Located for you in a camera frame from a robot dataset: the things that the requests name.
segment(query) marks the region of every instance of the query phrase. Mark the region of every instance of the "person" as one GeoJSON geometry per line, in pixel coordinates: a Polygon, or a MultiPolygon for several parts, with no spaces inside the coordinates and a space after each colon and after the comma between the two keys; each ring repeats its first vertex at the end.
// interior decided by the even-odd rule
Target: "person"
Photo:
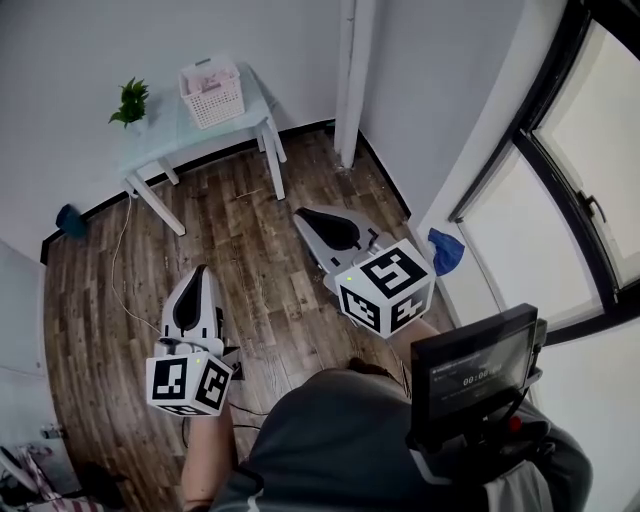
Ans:
{"type": "MultiPolygon", "coordinates": [[[[435,334],[418,320],[388,342],[410,367],[411,342],[435,334]]],[[[402,387],[379,367],[359,360],[350,367],[322,371],[285,395],[239,465],[229,404],[219,417],[192,418],[182,475],[184,510],[564,512],[584,507],[591,466],[578,443],[553,425],[553,462],[529,468],[526,478],[520,471],[472,488],[428,484],[405,441],[411,406],[402,387]]],[[[544,418],[526,400],[518,415],[544,418]]]]}

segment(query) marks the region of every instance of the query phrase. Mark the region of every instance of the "blue cloth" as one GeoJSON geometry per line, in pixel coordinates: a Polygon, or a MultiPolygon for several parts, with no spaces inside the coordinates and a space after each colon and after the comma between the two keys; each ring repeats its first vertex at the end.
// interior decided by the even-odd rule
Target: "blue cloth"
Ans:
{"type": "Polygon", "coordinates": [[[451,235],[433,228],[429,230],[428,240],[436,246],[433,268],[437,276],[448,274],[458,266],[464,254],[464,245],[451,235]]]}

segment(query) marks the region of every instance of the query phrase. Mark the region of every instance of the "green plant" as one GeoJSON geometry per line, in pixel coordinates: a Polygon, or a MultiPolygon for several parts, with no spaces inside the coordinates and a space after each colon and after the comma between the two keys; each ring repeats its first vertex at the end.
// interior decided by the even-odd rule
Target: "green plant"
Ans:
{"type": "Polygon", "coordinates": [[[138,82],[135,80],[136,77],[134,76],[127,85],[120,86],[122,89],[122,94],[120,95],[122,105],[117,112],[112,114],[109,122],[121,121],[126,128],[129,123],[144,117],[146,113],[145,100],[149,97],[148,87],[142,83],[144,80],[138,82]]]}

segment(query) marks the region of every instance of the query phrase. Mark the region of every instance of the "hardwood floor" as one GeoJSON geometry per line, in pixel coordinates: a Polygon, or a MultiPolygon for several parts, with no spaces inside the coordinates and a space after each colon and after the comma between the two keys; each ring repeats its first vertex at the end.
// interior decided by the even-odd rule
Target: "hardwood floor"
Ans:
{"type": "MultiPolygon", "coordinates": [[[[114,266],[124,304],[153,325],[181,277],[200,263],[218,276],[226,298],[227,335],[242,347],[246,380],[230,400],[268,412],[289,390],[323,368],[344,367],[353,356],[385,366],[400,378],[383,341],[356,329],[328,304],[320,271],[292,223],[303,205],[360,210],[396,237],[408,235],[405,217],[370,156],[358,148],[355,168],[341,171],[322,132],[285,141],[287,198],[277,201],[265,157],[250,150],[181,175],[180,184],[155,187],[181,219],[177,237],[143,201],[133,201],[114,266]]],[[[88,237],[62,237],[49,248],[45,290],[46,355],[67,448],[80,468],[93,461],[121,484],[129,510],[180,510],[185,448],[181,422],[147,407],[145,359],[157,334],[128,316],[111,289],[112,262],[128,201],[89,221],[88,237]]],[[[434,295],[427,319],[451,328],[434,295]]],[[[236,423],[260,418],[233,410],[236,423]]],[[[256,431],[237,429],[240,457],[256,431]]]]}

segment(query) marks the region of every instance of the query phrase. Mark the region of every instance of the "leg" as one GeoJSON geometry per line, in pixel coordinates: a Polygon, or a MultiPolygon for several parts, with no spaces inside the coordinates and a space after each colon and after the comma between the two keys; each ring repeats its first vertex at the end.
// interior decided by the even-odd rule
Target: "leg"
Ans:
{"type": "Polygon", "coordinates": [[[260,153],[264,153],[264,140],[262,139],[262,133],[260,131],[260,128],[256,128],[255,132],[256,132],[256,140],[258,141],[258,149],[260,150],[260,153]]]}
{"type": "Polygon", "coordinates": [[[131,183],[129,183],[127,181],[127,178],[124,178],[120,184],[122,185],[122,188],[124,189],[124,191],[129,194],[133,199],[136,199],[138,197],[138,194],[136,194],[136,190],[131,186],[131,183]]]}
{"type": "Polygon", "coordinates": [[[273,140],[276,143],[276,150],[278,151],[278,159],[285,163],[287,161],[287,155],[284,154],[284,148],[282,147],[282,141],[280,140],[280,134],[278,133],[278,129],[276,128],[276,123],[273,120],[273,117],[267,117],[267,125],[271,130],[271,135],[273,135],[273,140]]]}
{"type": "Polygon", "coordinates": [[[167,208],[160,198],[155,194],[153,190],[149,188],[149,185],[145,183],[143,179],[138,176],[137,172],[127,176],[129,184],[136,189],[138,195],[144,199],[154,211],[160,215],[163,221],[165,221],[171,229],[173,229],[178,236],[182,236],[186,233],[186,230],[182,223],[175,218],[171,210],[167,208]]]}
{"type": "Polygon", "coordinates": [[[276,146],[271,135],[269,127],[262,124],[262,138],[264,147],[267,151],[267,161],[269,162],[269,170],[271,171],[271,179],[273,180],[273,188],[276,190],[276,197],[284,199],[284,186],[282,185],[282,176],[280,176],[280,165],[276,155],[276,146]]]}
{"type": "Polygon", "coordinates": [[[180,183],[180,179],[178,178],[176,171],[174,171],[173,167],[169,165],[169,162],[167,161],[166,158],[164,157],[159,158],[158,165],[160,166],[160,169],[162,169],[162,172],[164,172],[167,175],[171,183],[173,183],[174,185],[177,185],[178,183],[180,183]]]}

